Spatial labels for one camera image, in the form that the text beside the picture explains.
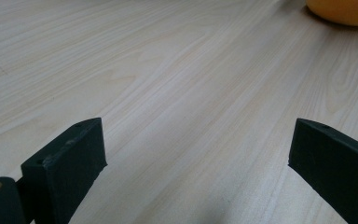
light wood grain surface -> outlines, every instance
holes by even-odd
[[[83,119],[71,223],[345,223],[287,166],[296,118],[358,140],[358,28],[301,0],[0,0],[0,176]]]

wooden table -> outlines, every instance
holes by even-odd
[[[287,166],[297,118],[358,140],[358,28],[300,0],[0,0],[0,176],[103,118],[71,223],[345,223]]]

